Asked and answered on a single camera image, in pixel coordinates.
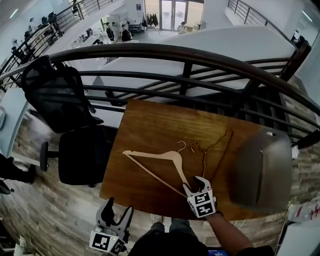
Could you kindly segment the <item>person's grey trousers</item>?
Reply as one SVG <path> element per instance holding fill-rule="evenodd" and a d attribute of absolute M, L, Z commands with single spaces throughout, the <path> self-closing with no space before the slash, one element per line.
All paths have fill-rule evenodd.
<path fill-rule="evenodd" d="M 148 232 L 146 232 L 143 236 L 140 238 L 144 238 L 146 236 L 151 235 L 161 235 L 161 234 L 173 234 L 173 233 L 179 233 L 179 234 L 187 234 L 190 235 L 196 239 L 198 237 L 190 227 L 190 221 L 187 219 L 180 219 L 180 218 L 171 218 L 171 225 L 169 227 L 169 232 L 165 233 L 165 226 L 163 224 L 163 220 L 159 219 L 155 221 Z"/>

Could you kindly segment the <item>thin metal wire hanger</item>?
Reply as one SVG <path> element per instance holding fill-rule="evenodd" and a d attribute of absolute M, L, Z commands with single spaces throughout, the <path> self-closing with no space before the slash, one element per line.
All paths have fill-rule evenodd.
<path fill-rule="evenodd" d="M 219 159 L 219 162 L 213 172 L 213 176 L 211 178 L 210 181 L 212 181 L 212 179 L 215 177 L 216 175 L 216 172 L 218 171 L 225 155 L 226 155 L 226 151 L 230 145 L 230 142 L 232 140 L 232 137 L 234 135 L 234 131 L 232 129 L 228 129 L 224 136 L 220 137 L 214 144 L 210 145 L 207 149 L 202 149 L 200 144 L 198 142 L 193 142 L 191 145 L 190 145 L 190 150 L 192 151 L 192 153 L 195 152 L 193 146 L 197 146 L 198 150 L 202 153 L 202 163 L 203 163 L 203 171 L 202 171 L 202 174 L 201 174 L 201 177 L 204 178 L 205 177 L 205 173 L 206 173 L 206 169 L 207 169 L 207 165 L 206 165 L 206 158 L 207 158 L 207 155 L 208 155 L 208 152 L 213 149 L 215 146 L 217 146 L 222 140 L 224 140 L 225 138 L 228 138 L 228 142 L 226 143 L 226 146 L 225 146 L 225 149 L 221 155 L 221 158 Z"/>

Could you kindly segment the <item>person's right forearm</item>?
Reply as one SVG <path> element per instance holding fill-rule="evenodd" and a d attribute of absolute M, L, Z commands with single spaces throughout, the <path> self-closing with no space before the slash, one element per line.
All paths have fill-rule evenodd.
<path fill-rule="evenodd" d="M 219 244 L 229 256 L 236 256 L 243 250 L 253 248 L 250 240 L 221 214 L 214 213 L 207 215 L 205 218 L 210 224 Z"/>

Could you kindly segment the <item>wooden clothes hanger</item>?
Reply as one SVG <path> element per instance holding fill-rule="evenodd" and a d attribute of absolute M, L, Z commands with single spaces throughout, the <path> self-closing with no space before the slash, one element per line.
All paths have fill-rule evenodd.
<path fill-rule="evenodd" d="M 180 154 L 180 151 L 183 150 L 186 147 L 186 143 L 184 141 L 179 141 L 178 143 L 183 143 L 184 147 L 179 149 L 178 151 L 167 151 L 162 154 L 154 154 L 154 153 L 147 153 L 147 152 L 140 152 L 140 151 L 132 151 L 132 150 L 125 150 L 122 152 L 123 155 L 127 156 L 131 161 L 133 161 L 136 165 L 138 165 L 140 168 L 142 168 L 145 172 L 147 172 L 149 175 L 151 175 L 153 178 L 161 182 L 166 187 L 170 188 L 180 196 L 187 198 L 185 194 L 178 191 L 176 188 L 162 180 L 160 177 L 158 177 L 156 174 L 148 170 L 145 166 L 143 166 L 141 163 L 139 163 L 137 160 L 134 159 L 134 157 L 142 157 L 142 158 L 150 158 L 150 159 L 158 159 L 158 160 L 166 160 L 166 161 L 172 161 L 175 169 L 182 181 L 182 184 L 186 184 L 189 186 L 188 180 L 183 172 L 183 159 Z"/>

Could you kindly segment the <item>white crumpled plastic bag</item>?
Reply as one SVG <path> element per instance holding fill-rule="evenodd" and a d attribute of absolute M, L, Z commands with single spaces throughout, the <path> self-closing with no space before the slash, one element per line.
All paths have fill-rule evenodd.
<path fill-rule="evenodd" d="M 27 256 L 27 241 L 21 235 L 19 236 L 18 243 L 15 244 L 13 256 Z"/>

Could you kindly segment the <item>rack of black coats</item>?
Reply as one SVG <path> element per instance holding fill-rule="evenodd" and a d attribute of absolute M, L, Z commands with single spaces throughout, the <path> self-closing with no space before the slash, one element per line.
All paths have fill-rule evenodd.
<path fill-rule="evenodd" d="M 156 28 L 159 26 L 159 14 L 158 13 L 150 13 L 146 12 L 142 15 L 142 23 L 143 27 L 153 27 Z"/>

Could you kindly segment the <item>white desk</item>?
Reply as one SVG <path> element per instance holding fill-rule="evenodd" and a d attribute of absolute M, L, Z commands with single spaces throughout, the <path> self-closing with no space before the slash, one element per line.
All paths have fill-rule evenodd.
<path fill-rule="evenodd" d="M 320 256 L 320 219 L 287 226 L 276 256 Z"/>
<path fill-rule="evenodd" d="M 18 87 L 9 88 L 0 102 L 0 107 L 5 110 L 4 124 L 0 129 L 0 153 L 8 158 L 28 107 L 24 91 Z"/>

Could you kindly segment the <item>plastic bag with red print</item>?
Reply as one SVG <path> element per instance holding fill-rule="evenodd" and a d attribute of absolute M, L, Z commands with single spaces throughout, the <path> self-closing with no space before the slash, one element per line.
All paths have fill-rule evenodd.
<path fill-rule="evenodd" d="M 288 208 L 287 219 L 290 222 L 303 223 L 320 218 L 320 197 L 302 204 L 291 204 Z"/>

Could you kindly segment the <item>black metal balcony railing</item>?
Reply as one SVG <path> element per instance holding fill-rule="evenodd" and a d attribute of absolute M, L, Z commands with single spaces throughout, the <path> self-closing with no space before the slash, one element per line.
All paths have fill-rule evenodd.
<path fill-rule="evenodd" d="M 34 32 L 27 32 L 24 41 L 11 51 L 8 60 L 0 67 L 0 76 L 44 54 L 70 28 L 115 1 L 71 0 L 70 6 L 61 12 L 51 12 L 48 17 L 43 17 L 45 22 Z"/>
<path fill-rule="evenodd" d="M 281 35 L 285 40 L 291 42 L 273 22 L 266 18 L 262 13 L 242 0 L 228 0 L 227 7 L 230 8 L 235 15 L 238 15 L 244 25 L 264 26 Z"/>

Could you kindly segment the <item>grey plastic storage bin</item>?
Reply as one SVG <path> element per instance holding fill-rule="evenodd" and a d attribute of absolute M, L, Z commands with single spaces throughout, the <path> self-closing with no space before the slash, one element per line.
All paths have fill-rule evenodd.
<path fill-rule="evenodd" d="M 289 137 L 262 127 L 238 150 L 230 199 L 256 212 L 281 212 L 288 206 L 292 180 Z"/>

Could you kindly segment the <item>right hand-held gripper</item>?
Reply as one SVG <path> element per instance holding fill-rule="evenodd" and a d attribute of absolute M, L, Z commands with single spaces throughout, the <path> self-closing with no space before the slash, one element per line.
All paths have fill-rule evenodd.
<path fill-rule="evenodd" d="M 217 199 L 213 196 L 211 183 L 201 176 L 194 176 L 193 179 L 199 185 L 198 192 L 193 192 L 187 183 L 182 184 L 191 211 L 198 219 L 215 214 Z"/>

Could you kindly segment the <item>person's black shirt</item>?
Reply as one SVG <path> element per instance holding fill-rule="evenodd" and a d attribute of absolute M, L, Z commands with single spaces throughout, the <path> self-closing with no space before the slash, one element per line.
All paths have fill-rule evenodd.
<path fill-rule="evenodd" d="M 230 253 L 219 248 L 227 256 L 275 256 L 270 246 L 247 247 Z M 147 234 L 139 239 L 128 256 L 210 256 L 210 248 L 197 237 L 184 232 Z"/>

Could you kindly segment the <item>black mesh office chair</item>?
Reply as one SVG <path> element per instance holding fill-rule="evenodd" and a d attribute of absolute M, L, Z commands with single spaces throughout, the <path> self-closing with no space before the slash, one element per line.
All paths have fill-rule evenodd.
<path fill-rule="evenodd" d="M 41 144 L 40 169 L 48 160 L 58 160 L 59 180 L 67 185 L 94 187 L 104 179 L 115 129 L 92 116 L 94 107 L 86 98 L 79 72 L 70 66 L 55 68 L 47 55 L 31 62 L 21 76 L 28 103 L 60 140 L 57 151 Z"/>

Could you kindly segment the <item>glass entrance window wall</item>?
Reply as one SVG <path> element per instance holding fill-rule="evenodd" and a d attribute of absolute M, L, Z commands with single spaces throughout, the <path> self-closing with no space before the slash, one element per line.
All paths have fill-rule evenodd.
<path fill-rule="evenodd" d="M 144 13 L 158 13 L 159 25 L 148 29 L 177 32 L 185 22 L 188 32 L 199 30 L 202 24 L 204 0 L 144 0 Z"/>

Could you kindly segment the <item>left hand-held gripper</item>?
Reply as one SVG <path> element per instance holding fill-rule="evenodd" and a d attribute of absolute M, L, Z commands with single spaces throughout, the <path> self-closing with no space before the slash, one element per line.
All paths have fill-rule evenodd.
<path fill-rule="evenodd" d="M 110 256 L 117 256 L 127 249 L 126 244 L 130 236 L 128 227 L 133 217 L 134 207 L 130 205 L 115 225 L 113 205 L 114 198 L 111 197 L 98 209 L 97 226 L 90 234 L 89 247 Z"/>

